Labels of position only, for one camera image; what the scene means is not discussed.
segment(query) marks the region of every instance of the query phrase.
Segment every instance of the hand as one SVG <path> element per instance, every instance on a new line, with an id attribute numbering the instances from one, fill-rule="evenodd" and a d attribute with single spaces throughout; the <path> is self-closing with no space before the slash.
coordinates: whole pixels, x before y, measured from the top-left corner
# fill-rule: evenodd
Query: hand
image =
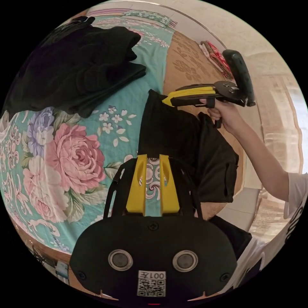
<path id="1" fill-rule="evenodd" d="M 206 99 L 201 99 L 200 102 L 206 104 Z M 215 100 L 215 108 L 209 108 L 208 112 L 215 121 L 221 118 L 224 128 L 231 134 L 235 134 L 243 126 L 244 120 L 232 103 Z"/>

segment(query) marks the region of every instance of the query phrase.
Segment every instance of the yellow plastic part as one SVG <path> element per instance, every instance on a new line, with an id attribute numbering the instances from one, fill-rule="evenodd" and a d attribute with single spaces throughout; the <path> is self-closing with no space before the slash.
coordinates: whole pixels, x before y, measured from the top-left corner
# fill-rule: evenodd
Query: yellow plastic part
<path id="1" fill-rule="evenodd" d="M 168 106 L 173 107 L 171 103 L 172 98 L 190 96 L 190 95 L 201 95 L 201 94 L 216 94 L 216 92 L 214 88 L 211 86 L 173 91 L 169 93 L 168 97 L 166 97 L 162 102 Z"/>
<path id="2" fill-rule="evenodd" d="M 160 168 L 160 213 L 176 214 L 180 210 L 179 200 L 176 193 L 175 183 L 171 172 L 169 157 L 159 156 Z"/>
<path id="3" fill-rule="evenodd" d="M 126 210 L 129 213 L 145 216 L 147 155 L 138 155 Z"/>

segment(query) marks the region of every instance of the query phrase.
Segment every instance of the label sticker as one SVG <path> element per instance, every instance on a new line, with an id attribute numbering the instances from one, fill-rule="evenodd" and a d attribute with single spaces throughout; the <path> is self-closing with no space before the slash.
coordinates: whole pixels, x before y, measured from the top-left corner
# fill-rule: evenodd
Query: label sticker
<path id="1" fill-rule="evenodd" d="M 166 272 L 138 271 L 137 296 L 165 297 Z"/>

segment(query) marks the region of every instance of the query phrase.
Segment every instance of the screw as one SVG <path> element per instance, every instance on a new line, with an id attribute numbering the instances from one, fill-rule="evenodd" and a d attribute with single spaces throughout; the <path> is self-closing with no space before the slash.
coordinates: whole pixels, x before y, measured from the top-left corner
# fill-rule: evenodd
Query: screw
<path id="1" fill-rule="evenodd" d="M 151 224 L 148 225 L 148 228 L 149 228 L 151 231 L 156 231 L 156 230 L 158 230 L 158 223 L 152 222 Z"/>
<path id="2" fill-rule="evenodd" d="M 220 281 L 221 282 L 226 282 L 227 280 L 229 280 L 229 278 L 230 278 L 230 274 L 229 273 L 225 273 L 225 274 L 221 275 Z"/>
<path id="3" fill-rule="evenodd" d="M 78 272 L 78 277 L 81 280 L 86 280 L 87 279 L 86 274 L 84 272 L 81 272 L 81 271 Z"/>

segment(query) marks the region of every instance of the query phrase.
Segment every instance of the bed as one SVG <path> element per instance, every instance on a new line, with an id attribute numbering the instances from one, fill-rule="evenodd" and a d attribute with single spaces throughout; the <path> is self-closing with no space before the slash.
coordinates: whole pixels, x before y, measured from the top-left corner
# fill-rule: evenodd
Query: bed
<path id="1" fill-rule="evenodd" d="M 161 27 L 148 20 L 103 14 L 95 16 L 93 26 L 124 26 L 139 33 L 141 40 L 133 50 L 135 62 L 147 67 L 146 76 L 104 101 L 88 119 L 52 108 L 20 112 L 1 143 L 0 190 L 9 215 L 30 238 L 66 254 L 72 253 L 89 225 L 102 219 L 108 188 L 119 166 L 137 156 L 148 90 L 167 95 L 185 85 L 224 79 L 198 44 L 172 25 Z M 184 110 L 206 113 L 206 108 Z M 238 194 L 244 185 L 244 151 L 224 128 L 220 132 L 239 155 Z M 146 181 L 146 215 L 159 216 L 156 160 L 148 160 Z M 225 204 L 214 206 L 221 209 Z"/>

